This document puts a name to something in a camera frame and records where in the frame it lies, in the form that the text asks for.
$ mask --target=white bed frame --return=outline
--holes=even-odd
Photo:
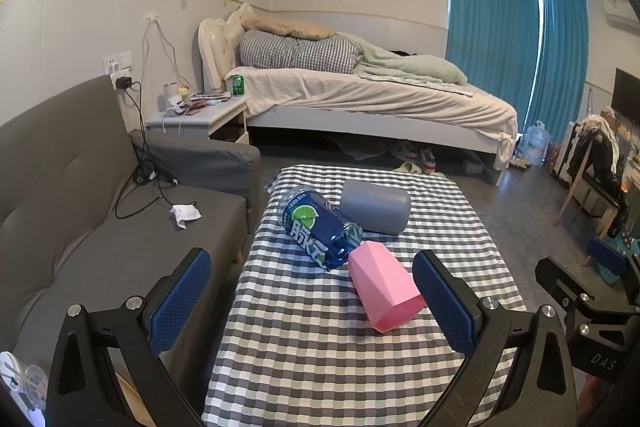
[[[251,14],[251,7],[243,4],[226,21],[206,19],[200,23],[198,45],[202,55],[205,90],[222,89],[226,74],[239,64],[237,48],[244,34],[240,23],[242,17]],[[480,153],[477,155],[478,159],[496,186],[500,185],[507,168],[497,171],[493,167],[498,152],[497,141],[483,136],[476,130],[445,123],[386,114],[280,105],[254,116],[248,120],[247,126],[344,132],[467,149]]]

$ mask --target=checkered pillow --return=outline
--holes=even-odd
[[[262,70],[301,68],[351,74],[363,53],[359,44],[342,35],[311,41],[251,30],[240,41],[243,66]]]

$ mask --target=green lime graphic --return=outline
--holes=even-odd
[[[299,221],[300,225],[307,227],[309,230],[315,225],[316,217],[318,217],[318,213],[310,204],[301,204],[294,208],[291,213],[291,219]]]

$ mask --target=screw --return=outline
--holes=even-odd
[[[549,306],[548,304],[542,306],[542,312],[549,318],[556,316],[556,309],[553,306]]]
[[[81,311],[82,306],[80,304],[71,304],[71,306],[69,306],[69,309],[66,311],[66,314],[69,315],[69,317],[76,317],[80,314]]]
[[[493,297],[485,297],[482,299],[482,306],[484,306],[488,310],[495,310],[498,306],[500,306],[500,303]]]
[[[142,306],[142,298],[141,297],[129,297],[127,299],[127,308],[130,310],[137,310]]]

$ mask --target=television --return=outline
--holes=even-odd
[[[640,122],[640,78],[616,69],[611,107],[633,123]]]

